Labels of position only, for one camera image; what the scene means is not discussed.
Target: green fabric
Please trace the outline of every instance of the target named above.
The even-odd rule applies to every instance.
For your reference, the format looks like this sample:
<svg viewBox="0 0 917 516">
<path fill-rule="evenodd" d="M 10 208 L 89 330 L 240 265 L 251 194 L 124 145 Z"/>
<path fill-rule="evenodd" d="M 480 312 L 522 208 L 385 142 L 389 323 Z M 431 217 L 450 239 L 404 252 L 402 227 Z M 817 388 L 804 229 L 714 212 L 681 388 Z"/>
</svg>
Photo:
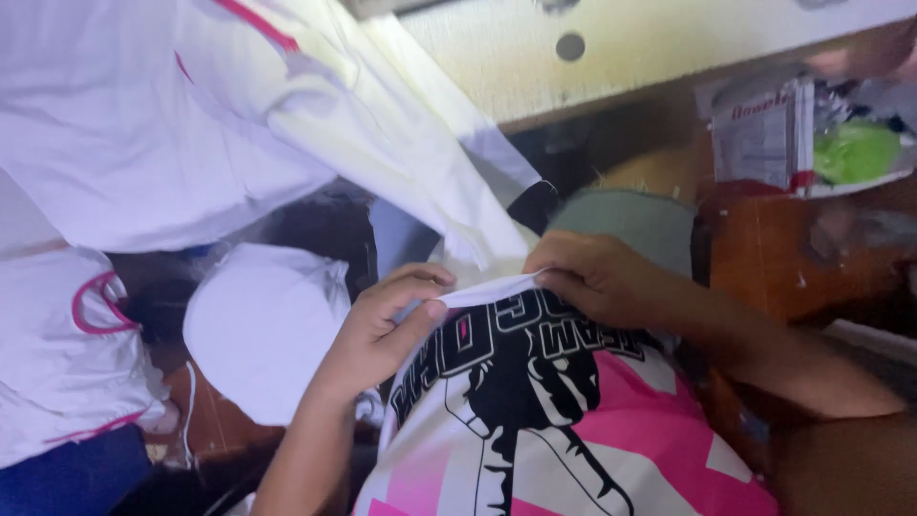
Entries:
<svg viewBox="0 0 917 516">
<path fill-rule="evenodd" d="M 887 174 L 900 152 L 897 134 L 884 125 L 855 119 L 816 135 L 812 157 L 818 175 L 835 185 L 852 185 Z"/>
</svg>

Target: blue fabric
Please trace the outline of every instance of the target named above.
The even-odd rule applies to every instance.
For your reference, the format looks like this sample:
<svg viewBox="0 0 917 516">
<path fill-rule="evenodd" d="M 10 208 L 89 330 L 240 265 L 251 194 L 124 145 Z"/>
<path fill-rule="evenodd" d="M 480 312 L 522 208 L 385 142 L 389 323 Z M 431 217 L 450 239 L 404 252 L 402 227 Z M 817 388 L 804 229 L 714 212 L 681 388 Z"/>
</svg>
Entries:
<svg viewBox="0 0 917 516">
<path fill-rule="evenodd" d="M 101 516 L 149 469 L 140 431 L 128 424 L 0 469 L 0 515 Z"/>
</svg>

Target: pink and white shirt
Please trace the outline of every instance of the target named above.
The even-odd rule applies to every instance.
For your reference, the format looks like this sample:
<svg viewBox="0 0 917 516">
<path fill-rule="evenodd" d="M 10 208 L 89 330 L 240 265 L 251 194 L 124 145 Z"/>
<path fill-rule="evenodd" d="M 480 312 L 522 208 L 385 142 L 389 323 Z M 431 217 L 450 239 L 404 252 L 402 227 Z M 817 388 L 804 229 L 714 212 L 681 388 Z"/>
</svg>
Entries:
<svg viewBox="0 0 917 516">
<path fill-rule="evenodd" d="M 354 514 L 778 514 L 658 347 L 543 290 L 465 309 L 395 378 Z"/>
</svg>

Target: round hole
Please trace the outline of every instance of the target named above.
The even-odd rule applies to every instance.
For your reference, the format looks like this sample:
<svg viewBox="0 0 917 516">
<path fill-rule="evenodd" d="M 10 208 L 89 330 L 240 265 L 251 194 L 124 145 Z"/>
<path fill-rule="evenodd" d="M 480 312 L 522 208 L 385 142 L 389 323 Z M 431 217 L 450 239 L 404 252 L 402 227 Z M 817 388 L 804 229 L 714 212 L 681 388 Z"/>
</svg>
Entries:
<svg viewBox="0 0 917 516">
<path fill-rule="evenodd" d="M 564 61 L 576 61 L 586 51 L 586 41 L 576 32 L 564 34 L 558 39 L 558 56 Z"/>
</svg>

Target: white string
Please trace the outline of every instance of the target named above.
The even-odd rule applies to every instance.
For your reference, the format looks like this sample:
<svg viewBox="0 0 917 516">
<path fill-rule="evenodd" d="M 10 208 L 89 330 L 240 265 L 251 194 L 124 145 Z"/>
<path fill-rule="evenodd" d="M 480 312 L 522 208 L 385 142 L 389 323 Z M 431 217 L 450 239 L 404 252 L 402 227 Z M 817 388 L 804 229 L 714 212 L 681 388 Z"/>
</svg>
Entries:
<svg viewBox="0 0 917 516">
<path fill-rule="evenodd" d="M 191 449 L 188 448 L 188 425 L 191 423 L 191 414 L 194 412 L 194 391 L 197 388 L 197 376 L 194 374 L 194 366 L 191 365 L 190 360 L 186 361 L 184 364 L 188 367 L 188 374 L 191 375 L 191 400 L 188 402 L 188 415 L 184 418 L 182 441 L 184 442 L 184 465 L 188 469 L 191 469 L 193 456 L 191 455 Z"/>
</svg>

